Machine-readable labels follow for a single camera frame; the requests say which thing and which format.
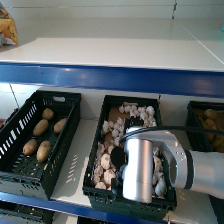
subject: potato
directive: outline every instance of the potato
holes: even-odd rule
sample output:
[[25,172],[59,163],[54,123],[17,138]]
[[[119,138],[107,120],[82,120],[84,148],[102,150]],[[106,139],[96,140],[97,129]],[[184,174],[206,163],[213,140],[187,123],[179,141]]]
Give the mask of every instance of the potato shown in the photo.
[[205,119],[211,119],[211,120],[215,120],[217,117],[217,112],[215,110],[212,109],[207,109],[204,112],[204,118]]
[[206,119],[205,123],[208,125],[208,127],[212,130],[217,130],[217,127],[215,125],[215,122],[211,119]]
[[42,119],[34,128],[33,135],[38,137],[42,135],[48,129],[48,120]]
[[[209,126],[207,125],[207,123],[201,118],[201,117],[198,117],[200,123],[201,123],[201,126],[205,129],[210,129]],[[205,133],[206,135],[206,138],[208,139],[209,142],[212,142],[214,140],[214,135],[213,134],[208,134],[208,133]]]
[[33,154],[37,149],[37,141],[35,139],[30,139],[24,146],[23,146],[23,154],[26,156],[30,156]]
[[46,108],[42,113],[42,118],[48,121],[51,120],[53,117],[54,117],[54,111],[49,108]]
[[62,130],[62,128],[64,127],[64,124],[65,124],[65,122],[66,122],[66,119],[67,119],[67,118],[64,118],[64,119],[58,121],[58,123],[56,123],[56,124],[54,125],[54,132],[55,132],[55,133],[60,133],[60,132],[61,132],[61,130]]
[[216,148],[214,151],[215,152],[222,152],[222,153],[224,153],[224,148]]
[[37,150],[37,161],[44,162],[51,152],[51,143],[49,141],[43,141]]

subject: black plastic crate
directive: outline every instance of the black plastic crate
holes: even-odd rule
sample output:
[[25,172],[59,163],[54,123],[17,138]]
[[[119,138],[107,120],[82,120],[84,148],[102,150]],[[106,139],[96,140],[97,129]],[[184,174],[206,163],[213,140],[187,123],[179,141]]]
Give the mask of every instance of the black plastic crate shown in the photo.
[[112,222],[104,222],[100,220],[95,220],[95,219],[89,219],[89,218],[84,218],[79,216],[77,220],[77,224],[115,224]]
[[166,199],[152,198],[152,203],[139,203],[127,200],[123,197],[116,197],[111,191],[101,190],[91,187],[91,175],[94,169],[94,160],[96,157],[96,151],[98,148],[98,141],[101,138],[101,128],[104,120],[108,120],[110,109],[113,107],[121,106],[124,102],[138,103],[138,106],[153,106],[155,109],[155,119],[157,125],[162,125],[159,105],[156,99],[135,98],[135,97],[123,97],[123,96],[105,96],[104,103],[102,105],[101,114],[92,145],[92,150],[89,156],[88,166],[85,172],[83,181],[84,195],[89,197],[90,203],[93,209],[117,213],[127,216],[133,216],[137,218],[150,219],[155,221],[162,221],[166,213],[171,210],[175,210],[176,192],[171,186],[169,180],[169,166],[165,158],[162,158],[164,176],[167,183]]
[[[202,127],[194,109],[201,109],[201,110],[213,109],[216,111],[224,111],[224,104],[191,101],[188,104],[187,108],[188,108],[187,126]],[[204,133],[187,132],[187,136],[191,144],[191,147],[194,151],[213,152],[212,146],[210,145]],[[213,210],[217,216],[218,223],[220,224],[224,223],[224,200],[215,198],[211,195],[209,197]]]
[[51,224],[54,212],[0,201],[0,217],[21,224]]
[[[81,94],[52,91],[36,91],[26,100],[0,130],[0,191],[49,199],[79,124],[80,101]],[[48,159],[39,163],[36,153],[25,156],[22,149],[33,138],[33,129],[47,107],[55,115],[49,121],[48,130],[36,140],[38,146],[49,140],[52,150]],[[62,131],[55,134],[54,124],[65,117]]]

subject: blue shelf edge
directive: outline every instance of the blue shelf edge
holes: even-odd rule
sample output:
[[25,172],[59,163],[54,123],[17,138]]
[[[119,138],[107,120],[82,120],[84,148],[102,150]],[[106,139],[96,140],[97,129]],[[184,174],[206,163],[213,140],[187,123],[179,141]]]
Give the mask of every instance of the blue shelf edge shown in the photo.
[[224,97],[224,71],[0,63],[0,82]]
[[27,205],[31,207],[37,207],[42,208],[46,210],[51,210],[55,212],[60,213],[66,213],[70,215],[76,215],[76,216],[82,216],[92,219],[97,219],[101,221],[107,221],[107,222],[113,222],[113,223],[123,223],[123,224],[164,224],[164,222],[155,222],[145,219],[139,219],[131,216],[124,216],[109,212],[102,212],[98,210],[94,210],[89,207],[74,205],[74,204],[68,204],[64,202],[58,202],[55,200],[43,200],[38,198],[31,198],[27,196],[22,195],[15,195],[15,194],[9,194],[0,192],[0,200],[11,202],[15,204],[22,204]]

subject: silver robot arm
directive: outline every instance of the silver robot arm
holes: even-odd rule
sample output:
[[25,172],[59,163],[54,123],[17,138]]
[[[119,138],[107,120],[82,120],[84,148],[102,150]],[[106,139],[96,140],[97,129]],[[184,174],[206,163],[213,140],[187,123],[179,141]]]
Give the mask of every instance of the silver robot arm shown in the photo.
[[[140,129],[132,127],[128,132]],[[152,200],[153,149],[159,147],[169,164],[171,185],[224,199],[224,154],[184,150],[169,131],[152,131],[126,139],[128,165],[123,172],[123,196],[150,203]]]

